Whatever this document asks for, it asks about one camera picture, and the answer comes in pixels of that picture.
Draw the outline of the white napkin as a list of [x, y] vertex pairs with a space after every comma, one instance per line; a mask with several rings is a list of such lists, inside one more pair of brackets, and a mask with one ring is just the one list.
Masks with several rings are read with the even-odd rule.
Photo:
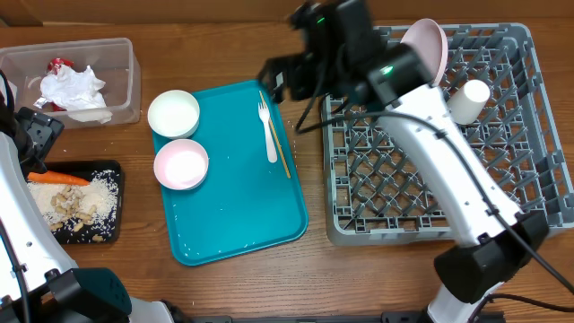
[[106, 83], [99, 79], [89, 65], [76, 72], [68, 65], [56, 65], [40, 82], [40, 97], [34, 106], [42, 109], [50, 103], [69, 112], [69, 117], [80, 122], [112, 119], [100, 93]]

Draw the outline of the red snack wrapper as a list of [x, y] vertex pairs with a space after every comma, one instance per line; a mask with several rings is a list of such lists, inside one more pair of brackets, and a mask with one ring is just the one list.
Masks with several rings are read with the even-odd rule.
[[[74, 62], [71, 60], [67, 60], [61, 57], [56, 57], [53, 58], [52, 60], [49, 61], [48, 66], [47, 66], [47, 70], [46, 70], [46, 75], [56, 75], [59, 70], [61, 69], [61, 67], [65, 65], [67, 67], [73, 68], [74, 67]], [[55, 103], [50, 102], [48, 103], [45, 99], [38, 99], [35, 103], [34, 106], [39, 108], [39, 109], [43, 109], [43, 107], [49, 104], [50, 107], [52, 108], [53, 112], [58, 112], [58, 111], [65, 111], [64, 108], [61, 108], [59, 106], [57, 106]]]

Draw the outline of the large pink plate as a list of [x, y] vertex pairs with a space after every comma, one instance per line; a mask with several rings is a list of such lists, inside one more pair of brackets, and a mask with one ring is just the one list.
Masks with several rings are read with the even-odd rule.
[[401, 38], [419, 55], [438, 86], [448, 61], [448, 40], [445, 31], [432, 19], [420, 19], [412, 24]]

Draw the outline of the white bowl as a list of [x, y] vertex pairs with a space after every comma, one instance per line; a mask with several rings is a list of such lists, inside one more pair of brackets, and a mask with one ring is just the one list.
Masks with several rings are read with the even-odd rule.
[[190, 137], [199, 126], [200, 107], [189, 92], [170, 90], [158, 95], [148, 109], [153, 132], [169, 139]]

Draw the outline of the white plastic cup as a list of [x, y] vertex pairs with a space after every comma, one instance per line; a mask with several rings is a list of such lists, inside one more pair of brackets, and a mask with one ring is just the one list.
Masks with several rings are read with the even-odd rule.
[[473, 123], [491, 96], [489, 86], [477, 79], [466, 82], [447, 101], [452, 119], [459, 125]]

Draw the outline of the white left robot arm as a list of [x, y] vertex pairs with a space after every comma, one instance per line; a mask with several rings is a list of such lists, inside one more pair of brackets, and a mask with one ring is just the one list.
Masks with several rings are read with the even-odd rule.
[[107, 268], [80, 268], [53, 236], [27, 179], [44, 159], [61, 122], [16, 109], [1, 79], [1, 320], [3, 322], [171, 322], [165, 301], [128, 295]]

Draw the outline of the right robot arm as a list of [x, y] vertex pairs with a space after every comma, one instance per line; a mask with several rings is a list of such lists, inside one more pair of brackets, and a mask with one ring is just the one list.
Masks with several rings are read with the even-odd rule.
[[362, 1], [303, 3], [291, 16], [303, 52], [267, 60], [258, 79], [272, 99], [343, 97], [366, 108], [422, 175], [444, 210], [455, 246], [437, 256], [442, 282], [425, 322], [473, 322], [531, 259], [549, 228], [494, 182], [448, 114], [415, 46], [388, 46]]

